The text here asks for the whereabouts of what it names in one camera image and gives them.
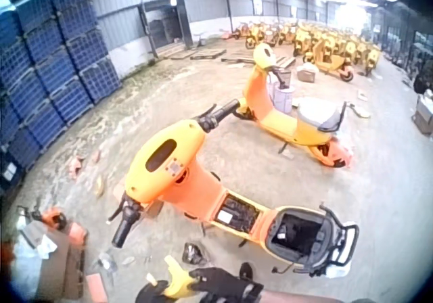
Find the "black handlebar grip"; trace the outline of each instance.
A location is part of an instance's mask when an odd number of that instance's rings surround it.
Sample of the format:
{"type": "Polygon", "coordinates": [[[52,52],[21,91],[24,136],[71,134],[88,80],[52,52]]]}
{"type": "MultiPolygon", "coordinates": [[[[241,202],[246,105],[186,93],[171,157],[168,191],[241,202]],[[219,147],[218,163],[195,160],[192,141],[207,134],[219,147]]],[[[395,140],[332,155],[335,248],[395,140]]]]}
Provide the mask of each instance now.
{"type": "Polygon", "coordinates": [[[113,246],[115,246],[116,248],[121,248],[123,246],[124,241],[127,239],[127,236],[133,224],[134,221],[132,220],[122,219],[119,227],[117,228],[116,234],[114,234],[113,240],[111,241],[113,246]]]}

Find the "scooter seat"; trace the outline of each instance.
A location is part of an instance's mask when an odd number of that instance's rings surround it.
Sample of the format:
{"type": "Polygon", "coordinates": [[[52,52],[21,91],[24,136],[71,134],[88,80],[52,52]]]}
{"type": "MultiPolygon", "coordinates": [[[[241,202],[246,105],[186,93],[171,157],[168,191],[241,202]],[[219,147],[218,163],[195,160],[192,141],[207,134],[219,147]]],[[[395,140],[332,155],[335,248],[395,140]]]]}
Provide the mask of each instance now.
{"type": "Polygon", "coordinates": [[[330,101],[305,97],[298,106],[298,119],[315,127],[331,128],[338,124],[340,111],[330,101]]]}

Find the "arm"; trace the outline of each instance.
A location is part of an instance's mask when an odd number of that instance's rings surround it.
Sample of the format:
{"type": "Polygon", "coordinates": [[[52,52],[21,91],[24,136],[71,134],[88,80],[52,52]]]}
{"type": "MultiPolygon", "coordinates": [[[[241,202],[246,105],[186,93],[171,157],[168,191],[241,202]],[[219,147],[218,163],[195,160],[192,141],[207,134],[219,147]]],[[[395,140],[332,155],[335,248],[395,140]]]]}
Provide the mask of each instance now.
{"type": "Polygon", "coordinates": [[[333,298],[322,298],[320,296],[288,294],[263,290],[259,303],[342,303],[333,298]]]}

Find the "door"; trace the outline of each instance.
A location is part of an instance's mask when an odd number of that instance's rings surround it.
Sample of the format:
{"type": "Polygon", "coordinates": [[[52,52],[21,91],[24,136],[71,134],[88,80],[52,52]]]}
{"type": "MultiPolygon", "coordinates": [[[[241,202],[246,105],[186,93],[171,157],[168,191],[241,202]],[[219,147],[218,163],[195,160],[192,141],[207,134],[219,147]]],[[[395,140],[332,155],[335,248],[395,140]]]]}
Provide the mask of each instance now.
{"type": "Polygon", "coordinates": [[[192,35],[191,29],[189,29],[189,21],[187,14],[187,7],[185,5],[185,0],[176,0],[177,1],[177,15],[179,17],[179,23],[181,24],[183,42],[187,49],[192,47],[192,35]]]}

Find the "glove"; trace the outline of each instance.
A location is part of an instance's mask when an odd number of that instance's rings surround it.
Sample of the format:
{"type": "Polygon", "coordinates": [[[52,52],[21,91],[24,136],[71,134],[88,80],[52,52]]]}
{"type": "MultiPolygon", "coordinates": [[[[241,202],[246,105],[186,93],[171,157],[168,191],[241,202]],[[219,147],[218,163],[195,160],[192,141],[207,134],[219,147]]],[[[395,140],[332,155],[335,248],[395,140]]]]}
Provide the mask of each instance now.
{"type": "Polygon", "coordinates": [[[158,281],[156,286],[147,284],[141,289],[135,298],[135,303],[171,303],[174,298],[168,298],[163,293],[168,286],[168,281],[158,281]]]}
{"type": "Polygon", "coordinates": [[[245,289],[251,285],[263,288],[262,285],[252,281],[239,279],[227,271],[220,268],[202,268],[189,272],[189,276],[198,279],[197,283],[192,283],[189,288],[196,292],[208,292],[220,298],[243,299],[245,289]]]}

